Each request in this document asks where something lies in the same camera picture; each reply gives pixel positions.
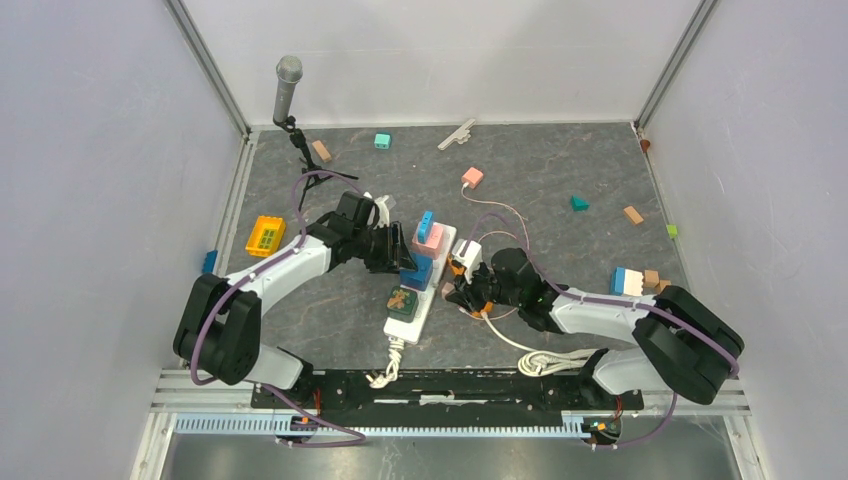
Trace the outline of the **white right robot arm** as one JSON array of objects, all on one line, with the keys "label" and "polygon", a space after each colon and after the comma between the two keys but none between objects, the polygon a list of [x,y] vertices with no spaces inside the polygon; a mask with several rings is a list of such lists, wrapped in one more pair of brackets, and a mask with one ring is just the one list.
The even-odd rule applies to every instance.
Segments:
[{"label": "white right robot arm", "polygon": [[453,289],[445,298],[470,314],[486,318],[492,306],[502,305],[540,332],[630,344],[628,350],[599,348],[586,355],[577,392],[591,408],[632,390],[663,386],[709,405],[738,374],[743,339],[682,287],[644,296],[587,293],[550,282],[521,248],[502,249],[486,264],[461,247],[447,264]]}]

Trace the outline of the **white plastic bracket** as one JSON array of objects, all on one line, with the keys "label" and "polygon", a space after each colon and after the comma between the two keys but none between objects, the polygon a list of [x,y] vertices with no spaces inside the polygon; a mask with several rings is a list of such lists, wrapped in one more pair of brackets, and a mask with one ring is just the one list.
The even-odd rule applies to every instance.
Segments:
[{"label": "white plastic bracket", "polygon": [[442,140],[438,144],[437,148],[440,151],[444,151],[453,144],[466,143],[471,137],[471,129],[475,124],[475,118],[466,120],[462,125],[457,127],[450,135],[448,135],[444,140]]}]

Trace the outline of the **blue cube socket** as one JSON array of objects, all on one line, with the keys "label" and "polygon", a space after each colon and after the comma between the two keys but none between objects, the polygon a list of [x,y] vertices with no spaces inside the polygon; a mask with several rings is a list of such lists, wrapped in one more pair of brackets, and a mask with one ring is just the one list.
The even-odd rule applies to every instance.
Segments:
[{"label": "blue cube socket", "polygon": [[412,258],[416,268],[400,272],[400,285],[407,289],[425,291],[432,276],[433,259],[419,253],[412,253]]}]

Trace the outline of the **orange power strip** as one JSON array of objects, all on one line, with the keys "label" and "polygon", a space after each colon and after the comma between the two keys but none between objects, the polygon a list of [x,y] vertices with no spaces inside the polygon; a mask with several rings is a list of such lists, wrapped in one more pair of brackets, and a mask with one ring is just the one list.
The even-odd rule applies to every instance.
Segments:
[{"label": "orange power strip", "polygon": [[[467,267],[467,266],[463,265],[463,264],[462,264],[462,263],[461,263],[458,259],[456,259],[453,255],[450,255],[450,256],[448,257],[448,263],[447,263],[447,266],[450,268],[450,271],[451,271],[451,273],[453,274],[453,278],[452,278],[450,281],[448,281],[447,283],[453,283],[453,284],[454,284],[454,286],[455,286],[455,288],[456,288],[456,292],[452,295],[451,299],[450,299],[449,301],[447,301],[447,302],[457,305],[457,268],[458,268],[458,267]],[[471,271],[474,271],[474,270],[476,270],[476,269],[478,268],[478,266],[477,266],[475,269],[470,269],[469,267],[467,267],[467,268],[468,268],[468,269],[470,269]],[[466,311],[466,310],[464,310],[463,308],[461,308],[461,307],[460,307],[460,308],[461,308],[462,310],[464,310],[466,313],[471,314],[472,316],[475,316],[475,317],[479,317],[479,318],[481,318],[481,317],[483,316],[483,314],[484,314],[484,313],[488,314],[488,313],[491,311],[491,309],[493,308],[493,306],[494,306],[493,304],[488,304],[488,305],[484,308],[484,310],[483,310],[483,311],[481,311],[481,312],[467,312],[467,311]]]}]

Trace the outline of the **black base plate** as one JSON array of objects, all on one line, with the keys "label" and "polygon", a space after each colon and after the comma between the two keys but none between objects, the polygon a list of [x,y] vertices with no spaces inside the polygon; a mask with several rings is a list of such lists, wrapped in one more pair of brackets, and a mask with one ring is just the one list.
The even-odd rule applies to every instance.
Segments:
[{"label": "black base plate", "polygon": [[640,410],[633,391],[613,395],[580,373],[529,377],[515,369],[409,369],[383,388],[364,370],[303,374],[286,396],[345,427],[553,427],[565,412]]}]

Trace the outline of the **white multicolour power strip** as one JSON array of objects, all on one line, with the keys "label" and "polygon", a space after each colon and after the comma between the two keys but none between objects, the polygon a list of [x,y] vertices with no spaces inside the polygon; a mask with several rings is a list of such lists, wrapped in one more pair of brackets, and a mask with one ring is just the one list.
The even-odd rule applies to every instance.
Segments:
[{"label": "white multicolour power strip", "polygon": [[416,344],[420,337],[434,299],[438,296],[439,284],[447,265],[447,257],[457,237],[457,229],[439,222],[436,226],[443,229],[441,249],[433,261],[429,281],[424,290],[414,290],[417,293],[417,303],[410,319],[386,318],[383,333],[390,338],[403,340],[408,344]]}]

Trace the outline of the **tan wooden block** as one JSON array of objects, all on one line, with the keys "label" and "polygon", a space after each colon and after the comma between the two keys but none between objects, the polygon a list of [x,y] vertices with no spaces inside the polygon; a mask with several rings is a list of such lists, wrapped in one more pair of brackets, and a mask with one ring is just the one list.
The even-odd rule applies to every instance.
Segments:
[{"label": "tan wooden block", "polygon": [[326,147],[326,145],[321,140],[313,141],[312,146],[313,146],[313,149],[315,150],[316,154],[320,157],[320,159],[323,162],[328,163],[328,162],[332,161],[333,156],[332,156],[331,152],[329,151],[329,149]]}]

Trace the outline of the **yellow toy crate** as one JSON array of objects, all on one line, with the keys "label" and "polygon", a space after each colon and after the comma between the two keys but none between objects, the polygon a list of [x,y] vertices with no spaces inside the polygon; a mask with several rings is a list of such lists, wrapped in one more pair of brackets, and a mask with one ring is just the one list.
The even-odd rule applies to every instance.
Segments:
[{"label": "yellow toy crate", "polygon": [[277,252],[286,230],[283,218],[259,216],[245,246],[245,251],[254,257],[267,258]]}]

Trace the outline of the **pink cube socket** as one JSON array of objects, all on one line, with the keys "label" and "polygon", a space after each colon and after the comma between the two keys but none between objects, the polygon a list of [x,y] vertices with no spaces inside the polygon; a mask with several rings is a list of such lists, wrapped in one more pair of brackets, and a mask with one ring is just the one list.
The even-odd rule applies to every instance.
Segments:
[{"label": "pink cube socket", "polygon": [[426,256],[431,259],[437,259],[442,250],[444,240],[444,226],[440,223],[435,223],[431,229],[428,238],[420,242],[417,236],[412,239],[411,250],[414,253]]}]

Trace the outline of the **dark green socket cube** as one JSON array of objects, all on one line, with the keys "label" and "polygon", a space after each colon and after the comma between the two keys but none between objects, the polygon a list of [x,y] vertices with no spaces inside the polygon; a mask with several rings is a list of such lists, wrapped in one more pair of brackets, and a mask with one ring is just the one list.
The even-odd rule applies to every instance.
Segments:
[{"label": "dark green socket cube", "polygon": [[386,303],[388,317],[404,323],[411,323],[417,312],[418,297],[418,292],[414,289],[402,285],[393,287]]}]

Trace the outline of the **teal triangle block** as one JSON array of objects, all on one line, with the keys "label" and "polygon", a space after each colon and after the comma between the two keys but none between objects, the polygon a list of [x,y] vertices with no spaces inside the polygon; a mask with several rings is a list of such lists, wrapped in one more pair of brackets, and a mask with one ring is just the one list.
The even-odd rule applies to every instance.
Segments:
[{"label": "teal triangle block", "polygon": [[590,208],[589,202],[587,202],[586,200],[584,200],[584,199],[582,199],[578,196],[575,196],[575,195],[571,196],[570,204],[571,204],[572,210],[575,211],[575,212],[586,211]]}]

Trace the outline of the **light blue adapter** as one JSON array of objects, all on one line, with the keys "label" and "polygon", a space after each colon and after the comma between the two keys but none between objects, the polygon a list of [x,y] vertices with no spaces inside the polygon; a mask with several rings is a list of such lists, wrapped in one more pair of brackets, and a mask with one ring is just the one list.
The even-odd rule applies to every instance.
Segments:
[{"label": "light blue adapter", "polygon": [[420,244],[426,244],[433,227],[434,212],[427,210],[421,217],[419,225],[416,229],[416,240]]}]

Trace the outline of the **tan block right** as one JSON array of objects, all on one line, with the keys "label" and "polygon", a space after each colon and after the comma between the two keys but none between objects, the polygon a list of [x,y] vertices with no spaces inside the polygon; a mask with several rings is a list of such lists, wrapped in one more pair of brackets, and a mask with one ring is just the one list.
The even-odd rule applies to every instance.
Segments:
[{"label": "tan block right", "polygon": [[628,219],[628,221],[634,226],[640,225],[644,222],[644,217],[632,205],[628,205],[627,207],[625,207],[623,209],[623,213],[626,216],[626,218]]}]

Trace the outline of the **small pink charger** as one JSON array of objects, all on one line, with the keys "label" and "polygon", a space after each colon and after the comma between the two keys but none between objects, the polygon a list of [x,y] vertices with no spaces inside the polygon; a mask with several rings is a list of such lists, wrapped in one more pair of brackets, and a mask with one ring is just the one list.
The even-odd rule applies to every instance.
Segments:
[{"label": "small pink charger", "polygon": [[469,168],[461,177],[461,182],[464,188],[475,189],[484,178],[484,173],[475,168]]}]

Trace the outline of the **teal cube block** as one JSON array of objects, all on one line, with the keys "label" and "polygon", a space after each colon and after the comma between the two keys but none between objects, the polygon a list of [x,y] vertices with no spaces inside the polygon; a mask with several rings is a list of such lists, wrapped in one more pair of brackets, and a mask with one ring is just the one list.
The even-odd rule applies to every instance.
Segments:
[{"label": "teal cube block", "polygon": [[388,133],[378,132],[374,136],[373,145],[376,149],[388,150],[392,144],[392,136]]}]

